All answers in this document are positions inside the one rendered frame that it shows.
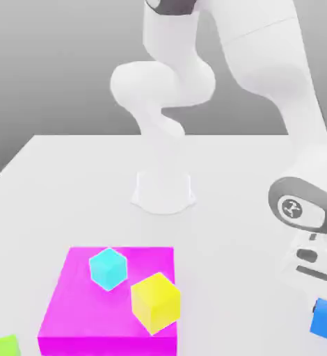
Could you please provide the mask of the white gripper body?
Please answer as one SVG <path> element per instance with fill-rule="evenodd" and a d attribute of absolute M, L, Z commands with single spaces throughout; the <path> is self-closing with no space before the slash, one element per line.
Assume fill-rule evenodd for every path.
<path fill-rule="evenodd" d="M 282 280 L 307 296 L 327 299 L 327 274 L 299 263 L 282 268 Z"/>

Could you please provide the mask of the small yellow cube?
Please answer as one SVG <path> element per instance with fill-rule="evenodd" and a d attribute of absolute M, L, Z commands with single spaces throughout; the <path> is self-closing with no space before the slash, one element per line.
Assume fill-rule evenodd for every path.
<path fill-rule="evenodd" d="M 130 291 L 132 313 L 150 335 L 180 319 L 180 290 L 162 272 L 133 284 Z"/>

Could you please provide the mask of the small cyan cube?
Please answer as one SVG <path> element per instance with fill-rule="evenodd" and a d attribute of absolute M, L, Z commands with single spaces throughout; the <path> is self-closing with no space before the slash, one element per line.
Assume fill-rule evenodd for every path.
<path fill-rule="evenodd" d="M 114 250 L 106 248 L 89 259 L 90 278 L 105 291 L 112 291 L 128 276 L 127 258 Z"/>

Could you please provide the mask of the small green cube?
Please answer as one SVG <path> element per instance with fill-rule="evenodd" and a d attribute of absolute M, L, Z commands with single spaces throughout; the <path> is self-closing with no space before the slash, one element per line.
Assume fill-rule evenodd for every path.
<path fill-rule="evenodd" d="M 21 356 L 17 337 L 14 334 L 0 338 L 0 356 Z"/>

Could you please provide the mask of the large magenta box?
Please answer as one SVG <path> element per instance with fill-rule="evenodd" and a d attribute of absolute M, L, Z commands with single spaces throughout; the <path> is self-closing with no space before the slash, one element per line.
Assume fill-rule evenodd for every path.
<path fill-rule="evenodd" d="M 175 280 L 172 247 L 118 247 L 128 278 L 105 291 L 90 278 L 101 247 L 71 247 L 38 332 L 41 356 L 178 356 L 177 326 L 150 335 L 131 311 L 131 285 L 163 273 Z"/>

